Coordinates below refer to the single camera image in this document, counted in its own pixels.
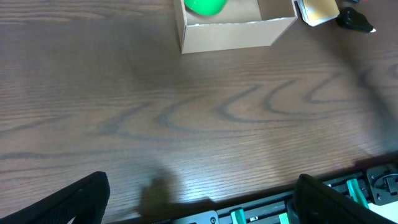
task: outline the green clip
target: green clip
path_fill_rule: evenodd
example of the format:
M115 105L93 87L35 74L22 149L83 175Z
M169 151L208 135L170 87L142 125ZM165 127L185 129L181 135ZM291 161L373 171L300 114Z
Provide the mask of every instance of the green clip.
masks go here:
M287 217L287 213L283 213L279 215L280 224L289 224L289 218Z
M359 184L356 179L347 180L347 187L349 195L355 202L358 202L365 208L369 208L368 202L366 201L365 196L362 194L362 191L359 188Z
M231 212L232 224L246 224L243 209L237 209Z

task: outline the wooden table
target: wooden table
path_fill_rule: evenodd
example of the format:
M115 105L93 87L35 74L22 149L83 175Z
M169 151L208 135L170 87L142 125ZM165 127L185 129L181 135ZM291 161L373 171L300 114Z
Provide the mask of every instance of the wooden table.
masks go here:
M96 170L107 223L393 152L398 1L355 8L376 33L181 55L172 1L0 0L0 217Z

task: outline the open box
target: open box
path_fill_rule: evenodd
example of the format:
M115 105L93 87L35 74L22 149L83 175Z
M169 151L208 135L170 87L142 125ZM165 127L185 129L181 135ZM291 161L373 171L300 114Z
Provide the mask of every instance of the open box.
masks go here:
M174 0L185 53L271 46L297 19L293 0L229 0L215 16L200 16Z

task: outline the stack of cards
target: stack of cards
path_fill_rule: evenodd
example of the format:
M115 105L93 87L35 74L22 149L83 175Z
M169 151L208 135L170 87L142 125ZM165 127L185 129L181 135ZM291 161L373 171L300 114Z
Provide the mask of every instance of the stack of cards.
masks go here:
M297 0L303 20L310 26L316 26L340 13L335 0Z

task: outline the wooden surface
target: wooden surface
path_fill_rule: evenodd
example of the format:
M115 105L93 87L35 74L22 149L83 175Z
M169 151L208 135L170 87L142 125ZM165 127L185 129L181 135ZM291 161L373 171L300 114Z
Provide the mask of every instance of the wooden surface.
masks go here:
M397 7L356 6L374 34L299 19L272 47L181 55L171 1L0 0L0 217L96 170L107 223L393 151Z

